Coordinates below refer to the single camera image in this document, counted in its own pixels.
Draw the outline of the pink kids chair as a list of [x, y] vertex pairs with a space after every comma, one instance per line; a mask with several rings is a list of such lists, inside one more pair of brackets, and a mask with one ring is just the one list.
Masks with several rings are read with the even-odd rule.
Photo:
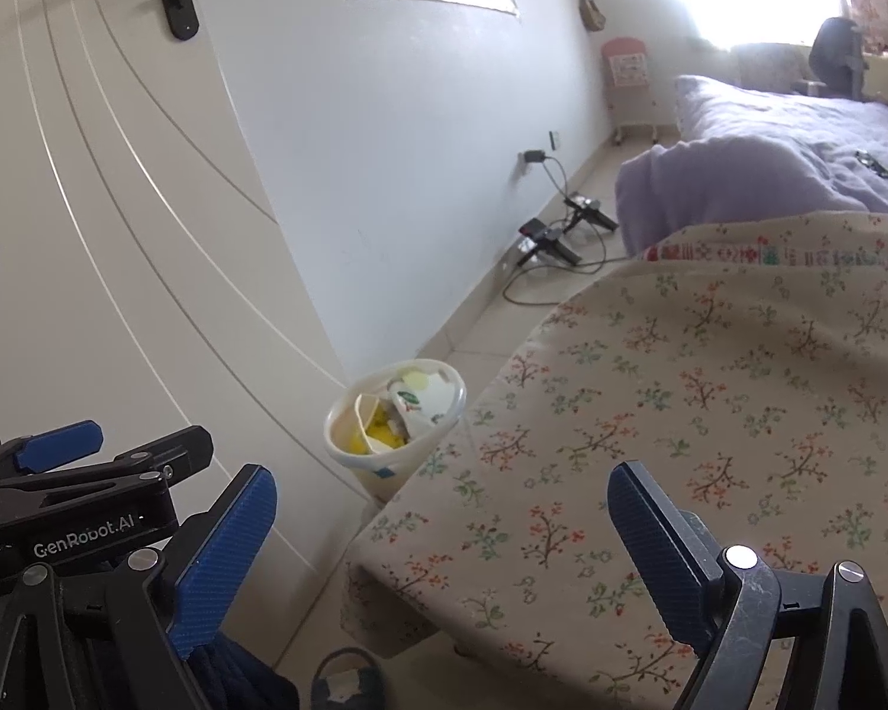
[[601, 47], [606, 80], [608, 109], [613, 117], [614, 144], [624, 143], [625, 135], [646, 128], [649, 141], [659, 143], [659, 128], [654, 120], [651, 72], [648, 48], [635, 37], [616, 37]]

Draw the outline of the slipper on floor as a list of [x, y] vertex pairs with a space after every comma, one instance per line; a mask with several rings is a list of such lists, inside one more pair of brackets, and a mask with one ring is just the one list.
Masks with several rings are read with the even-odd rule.
[[325, 657], [309, 692], [313, 710], [385, 710], [385, 675], [372, 654], [346, 646]]

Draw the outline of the black item on bed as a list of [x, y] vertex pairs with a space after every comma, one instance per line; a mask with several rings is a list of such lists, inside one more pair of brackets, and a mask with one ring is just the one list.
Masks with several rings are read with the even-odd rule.
[[855, 152], [855, 159], [857, 159], [857, 162], [860, 165], [863, 165], [865, 169], [873, 172], [877, 176], [877, 178], [888, 181], [888, 168], [886, 167], [886, 165], [884, 165], [884, 163], [879, 162], [879, 160], [877, 160], [877, 158], [874, 157], [873, 154], [870, 154], [870, 152], [866, 151], [857, 151]]

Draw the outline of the black wall charger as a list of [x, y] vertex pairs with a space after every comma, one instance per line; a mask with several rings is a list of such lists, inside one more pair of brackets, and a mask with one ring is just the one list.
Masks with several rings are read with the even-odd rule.
[[524, 163], [544, 163], [547, 160], [547, 154], [542, 149], [528, 149], [523, 152]]

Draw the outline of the floral beige bedspread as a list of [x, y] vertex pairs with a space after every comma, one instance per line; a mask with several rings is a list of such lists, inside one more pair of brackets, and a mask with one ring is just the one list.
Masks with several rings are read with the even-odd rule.
[[776, 569], [854, 559], [888, 621], [888, 215], [683, 229], [559, 305], [352, 543], [343, 630], [669, 707], [694, 656], [611, 521], [629, 460]]

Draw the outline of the lavender quilt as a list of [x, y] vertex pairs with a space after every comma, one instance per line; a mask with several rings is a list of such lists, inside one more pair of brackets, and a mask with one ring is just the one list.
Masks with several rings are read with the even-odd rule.
[[888, 181], [855, 159], [888, 168], [888, 106], [780, 95], [681, 75], [680, 141], [622, 163], [617, 223], [638, 255], [688, 226], [813, 212], [888, 215]]

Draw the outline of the black device on floor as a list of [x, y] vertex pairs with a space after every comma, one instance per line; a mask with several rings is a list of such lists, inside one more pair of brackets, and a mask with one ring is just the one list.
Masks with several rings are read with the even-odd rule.
[[525, 266], [537, 255], [547, 255], [571, 267], [582, 263], [582, 258], [564, 244], [564, 233], [561, 228], [553, 228], [538, 218], [532, 218], [519, 228], [519, 234], [526, 242], [526, 247], [521, 248], [521, 257], [516, 262], [518, 266]]

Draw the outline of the white door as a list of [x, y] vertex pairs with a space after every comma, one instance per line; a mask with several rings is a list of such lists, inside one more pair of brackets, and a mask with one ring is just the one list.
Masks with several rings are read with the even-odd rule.
[[210, 37], [160, 0], [0, 0], [0, 438], [200, 425], [181, 515], [266, 466], [277, 518], [224, 628], [272, 663], [365, 511], [322, 445], [344, 384]]

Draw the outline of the black office chair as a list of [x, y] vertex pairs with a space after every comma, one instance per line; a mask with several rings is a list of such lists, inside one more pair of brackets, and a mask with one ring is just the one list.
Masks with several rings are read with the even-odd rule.
[[847, 18], [823, 22], [809, 53], [809, 69], [813, 79], [794, 83], [794, 92], [861, 101], [868, 65], [858, 24]]

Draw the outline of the hanging brown wall item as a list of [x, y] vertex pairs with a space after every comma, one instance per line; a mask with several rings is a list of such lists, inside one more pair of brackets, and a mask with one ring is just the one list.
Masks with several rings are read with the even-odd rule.
[[601, 32], [606, 27], [606, 18], [595, 0], [577, 0], [579, 15], [587, 32]]

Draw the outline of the white trash bin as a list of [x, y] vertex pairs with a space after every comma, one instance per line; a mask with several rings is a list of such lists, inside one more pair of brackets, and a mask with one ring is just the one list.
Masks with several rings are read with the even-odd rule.
[[464, 416], [465, 380], [446, 362], [412, 359], [350, 386], [327, 414], [324, 446], [377, 504], [387, 504]]

